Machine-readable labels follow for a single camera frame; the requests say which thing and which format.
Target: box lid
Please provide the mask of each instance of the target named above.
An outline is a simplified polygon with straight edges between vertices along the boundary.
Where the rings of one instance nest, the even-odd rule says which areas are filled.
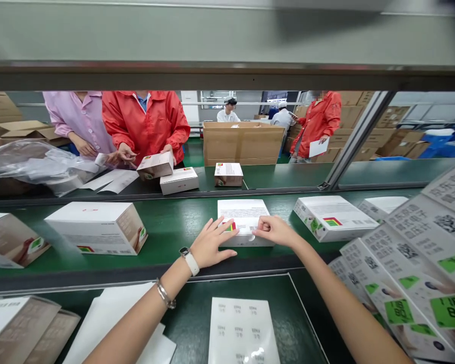
[[[131,202],[71,202],[46,217],[47,221],[116,221]]]

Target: bangle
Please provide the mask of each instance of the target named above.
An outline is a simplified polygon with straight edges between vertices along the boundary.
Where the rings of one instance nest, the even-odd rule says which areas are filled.
[[[155,284],[157,285],[157,291],[160,297],[162,297],[162,300],[165,302],[167,308],[174,309],[177,306],[177,303],[175,300],[171,301],[170,298],[168,298],[167,291],[165,290],[165,288],[163,288],[163,285],[160,283],[159,278],[157,278]]]

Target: colorful logo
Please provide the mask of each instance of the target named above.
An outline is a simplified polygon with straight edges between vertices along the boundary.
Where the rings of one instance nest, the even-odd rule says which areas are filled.
[[[341,222],[335,217],[324,217],[324,221],[329,224],[329,226],[342,226]]]

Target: hand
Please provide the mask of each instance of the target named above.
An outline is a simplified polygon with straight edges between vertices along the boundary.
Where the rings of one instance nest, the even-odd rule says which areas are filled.
[[[283,219],[275,216],[260,216],[258,230],[253,231],[253,235],[271,240],[279,245],[293,248],[293,246],[303,240]]]
[[[223,232],[225,232],[226,229],[229,228],[234,222],[234,220],[231,219],[218,227],[223,220],[224,216],[221,216],[214,222],[212,222],[212,219],[209,219],[207,224],[205,224],[202,228],[199,236],[192,244],[191,253],[194,256],[199,268],[209,267],[238,255],[237,252],[231,249],[222,251],[218,250],[219,245],[239,233],[239,229],[236,229],[223,234]]]

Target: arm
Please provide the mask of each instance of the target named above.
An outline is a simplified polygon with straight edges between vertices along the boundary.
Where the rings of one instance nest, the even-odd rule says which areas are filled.
[[[357,364],[411,364],[371,313],[345,287],[317,252],[278,216],[262,216],[254,235],[293,249],[324,299]]]
[[[235,256],[234,250],[218,251],[219,246],[236,235],[239,230],[223,234],[233,220],[218,227],[224,216],[210,219],[191,247],[191,253],[199,268]],[[184,258],[179,258],[160,279],[168,298],[173,300],[192,273]],[[143,349],[160,323],[167,307],[153,286],[125,316],[111,329],[83,364],[135,364]]]

